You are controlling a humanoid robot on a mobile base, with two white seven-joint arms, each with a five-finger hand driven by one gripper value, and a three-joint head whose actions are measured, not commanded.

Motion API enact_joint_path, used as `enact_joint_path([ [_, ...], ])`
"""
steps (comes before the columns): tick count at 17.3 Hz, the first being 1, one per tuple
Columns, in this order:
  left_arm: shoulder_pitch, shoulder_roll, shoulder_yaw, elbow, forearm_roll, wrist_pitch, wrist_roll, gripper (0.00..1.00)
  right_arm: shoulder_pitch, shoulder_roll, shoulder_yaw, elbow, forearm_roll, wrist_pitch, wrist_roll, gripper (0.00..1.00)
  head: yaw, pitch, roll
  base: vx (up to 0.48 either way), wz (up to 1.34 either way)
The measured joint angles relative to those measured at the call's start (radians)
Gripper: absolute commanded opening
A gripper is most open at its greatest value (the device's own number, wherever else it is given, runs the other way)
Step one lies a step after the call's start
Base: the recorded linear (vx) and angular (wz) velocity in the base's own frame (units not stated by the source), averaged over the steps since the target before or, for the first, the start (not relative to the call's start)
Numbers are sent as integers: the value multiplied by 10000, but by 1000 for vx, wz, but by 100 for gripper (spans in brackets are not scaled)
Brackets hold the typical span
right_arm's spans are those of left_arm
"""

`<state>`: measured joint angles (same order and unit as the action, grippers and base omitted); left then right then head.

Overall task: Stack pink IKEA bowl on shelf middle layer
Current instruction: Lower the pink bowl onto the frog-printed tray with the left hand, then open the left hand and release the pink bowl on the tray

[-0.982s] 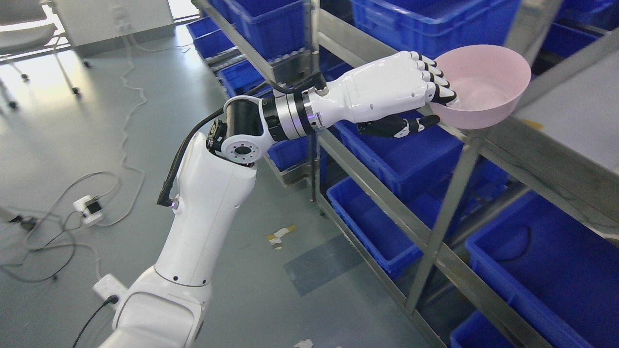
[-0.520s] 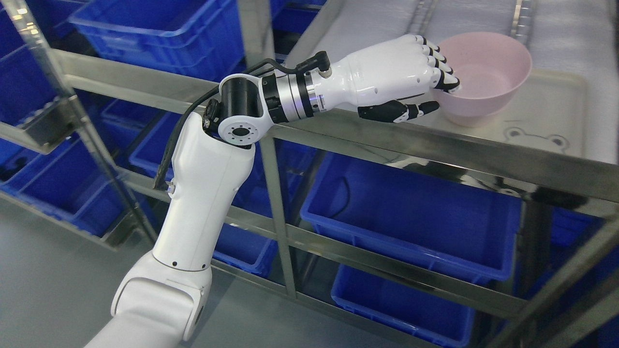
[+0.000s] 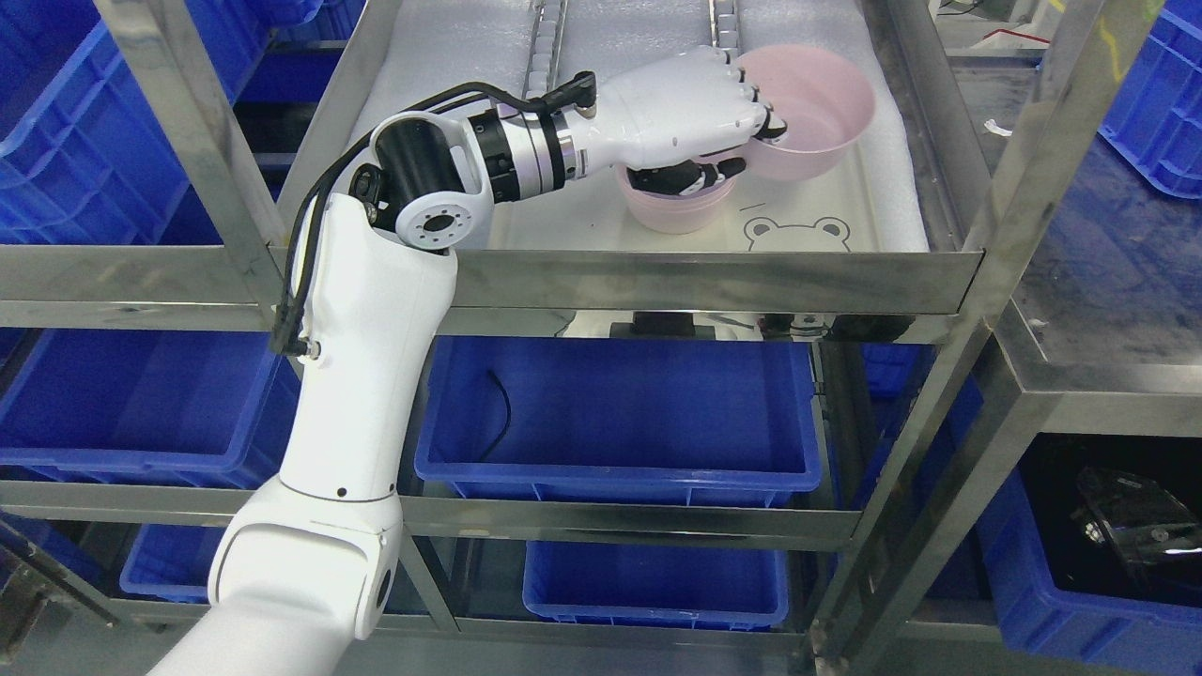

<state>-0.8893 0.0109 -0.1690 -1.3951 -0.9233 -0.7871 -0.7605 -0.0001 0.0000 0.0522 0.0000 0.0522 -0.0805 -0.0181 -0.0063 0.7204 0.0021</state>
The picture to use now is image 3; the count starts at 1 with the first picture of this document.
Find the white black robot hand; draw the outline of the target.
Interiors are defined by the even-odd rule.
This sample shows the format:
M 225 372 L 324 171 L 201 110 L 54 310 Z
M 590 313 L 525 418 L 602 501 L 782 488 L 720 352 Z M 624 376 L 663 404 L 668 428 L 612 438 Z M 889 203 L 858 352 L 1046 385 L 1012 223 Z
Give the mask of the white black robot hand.
M 575 171 L 665 170 L 746 146 L 776 143 L 789 125 L 746 70 L 716 47 L 700 46 L 609 76 L 593 99 L 563 115 Z

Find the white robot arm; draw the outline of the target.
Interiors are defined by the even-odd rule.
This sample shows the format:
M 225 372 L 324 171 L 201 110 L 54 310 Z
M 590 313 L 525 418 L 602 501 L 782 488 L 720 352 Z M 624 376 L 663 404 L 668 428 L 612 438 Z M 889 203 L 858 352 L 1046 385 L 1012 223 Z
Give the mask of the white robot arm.
M 352 142 L 293 223 L 273 350 L 300 358 L 282 467 L 231 518 L 210 607 L 154 675 L 331 675 L 385 610 L 395 493 L 426 354 L 456 293 L 456 244 L 500 201 L 579 173 L 595 73 L 517 99 L 464 83 Z

